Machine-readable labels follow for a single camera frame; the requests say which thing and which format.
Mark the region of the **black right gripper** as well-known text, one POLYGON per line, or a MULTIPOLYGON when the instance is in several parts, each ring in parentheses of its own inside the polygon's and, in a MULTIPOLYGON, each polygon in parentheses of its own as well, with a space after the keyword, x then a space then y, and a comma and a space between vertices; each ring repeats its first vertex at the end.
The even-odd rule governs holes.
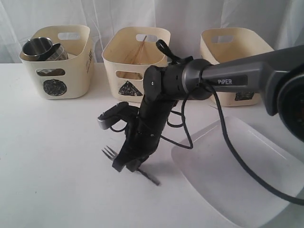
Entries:
POLYGON ((126 168, 135 172, 158 148, 166 115, 153 114, 149 117, 134 114, 123 119, 127 123, 123 151, 115 154, 112 167, 116 171, 126 168))

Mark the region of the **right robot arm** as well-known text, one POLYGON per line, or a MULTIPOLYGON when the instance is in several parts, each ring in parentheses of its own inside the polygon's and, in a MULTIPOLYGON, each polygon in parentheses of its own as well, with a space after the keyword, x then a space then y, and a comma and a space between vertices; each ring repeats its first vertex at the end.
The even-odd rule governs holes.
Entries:
POLYGON ((304 138, 304 47, 296 46, 217 65, 195 59, 167 67, 150 66, 143 78, 144 96, 129 124, 126 140, 113 161, 121 171, 136 170, 158 147, 177 101, 205 100, 216 92, 260 94, 270 116, 278 114, 287 129, 304 138))

